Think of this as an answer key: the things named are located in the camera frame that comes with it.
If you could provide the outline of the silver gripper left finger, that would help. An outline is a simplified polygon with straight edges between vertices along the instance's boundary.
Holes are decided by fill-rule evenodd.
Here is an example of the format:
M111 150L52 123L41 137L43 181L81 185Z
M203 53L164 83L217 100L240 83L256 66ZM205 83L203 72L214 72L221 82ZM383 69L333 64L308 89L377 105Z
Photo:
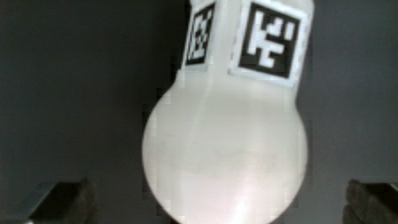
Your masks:
M33 224L97 224L97 194L88 180L59 182L29 214Z

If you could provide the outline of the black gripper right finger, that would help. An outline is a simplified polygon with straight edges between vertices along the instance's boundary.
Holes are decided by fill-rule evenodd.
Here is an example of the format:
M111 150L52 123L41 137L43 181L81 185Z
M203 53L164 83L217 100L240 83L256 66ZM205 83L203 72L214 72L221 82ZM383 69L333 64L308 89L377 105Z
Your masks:
M392 183L349 182L345 224L398 224L398 187Z

